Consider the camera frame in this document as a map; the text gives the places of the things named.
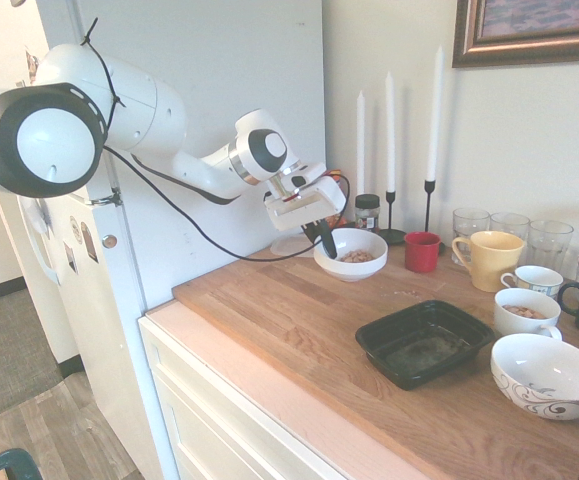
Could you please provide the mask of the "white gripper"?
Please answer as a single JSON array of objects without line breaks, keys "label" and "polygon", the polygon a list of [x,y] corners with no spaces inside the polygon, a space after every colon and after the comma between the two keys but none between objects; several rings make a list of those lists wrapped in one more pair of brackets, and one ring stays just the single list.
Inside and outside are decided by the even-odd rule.
[{"label": "white gripper", "polygon": [[321,177],[287,202],[269,197],[264,200],[268,216],[279,231],[302,226],[310,241],[321,240],[330,259],[337,258],[336,244],[327,222],[316,222],[339,214],[345,206],[345,194],[332,177]]}]

